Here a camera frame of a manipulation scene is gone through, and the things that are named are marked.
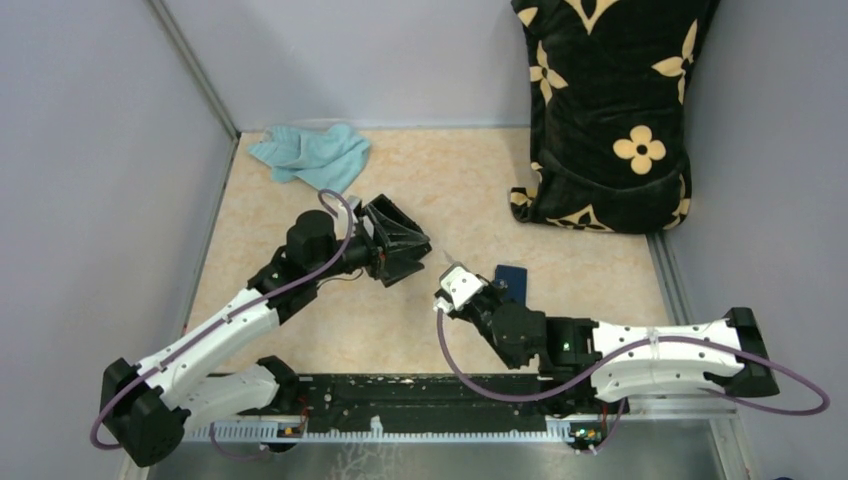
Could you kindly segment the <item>blue leather card holder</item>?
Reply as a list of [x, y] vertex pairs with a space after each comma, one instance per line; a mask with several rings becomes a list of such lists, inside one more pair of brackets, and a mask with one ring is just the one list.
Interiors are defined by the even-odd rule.
[[528, 286], [526, 268], [499, 264], [495, 267], [493, 283], [502, 291], [505, 301], [526, 305]]

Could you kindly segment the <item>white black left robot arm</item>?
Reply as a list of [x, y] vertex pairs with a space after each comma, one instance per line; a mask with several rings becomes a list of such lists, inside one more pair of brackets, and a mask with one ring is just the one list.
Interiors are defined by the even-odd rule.
[[151, 467], [200, 427], [266, 406], [292, 411], [300, 388], [284, 362], [265, 358], [224, 376], [214, 370], [303, 310], [325, 279], [362, 270], [388, 285], [390, 231], [403, 221], [384, 195], [300, 214], [271, 260], [211, 318], [154, 354], [104, 370], [91, 443]]

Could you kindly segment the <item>black plastic card box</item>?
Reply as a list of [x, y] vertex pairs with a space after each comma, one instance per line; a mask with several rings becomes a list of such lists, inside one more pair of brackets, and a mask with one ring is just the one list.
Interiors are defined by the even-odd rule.
[[362, 208], [360, 225], [373, 244], [368, 274], [384, 287], [425, 268], [423, 259], [432, 251], [429, 236], [385, 194]]

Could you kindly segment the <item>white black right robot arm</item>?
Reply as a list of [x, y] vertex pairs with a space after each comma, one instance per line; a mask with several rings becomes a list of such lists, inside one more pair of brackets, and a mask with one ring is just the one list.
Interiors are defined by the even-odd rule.
[[[706, 323], [636, 327], [591, 318], [550, 316], [507, 298], [503, 288], [469, 272], [440, 282], [434, 296], [442, 353], [472, 391], [510, 403], [562, 399], [576, 412], [637, 395], [708, 392], [745, 401], [779, 393], [753, 311], [734, 307]], [[472, 324], [511, 369], [539, 362], [533, 392], [491, 390], [462, 372], [447, 347], [447, 318]]]

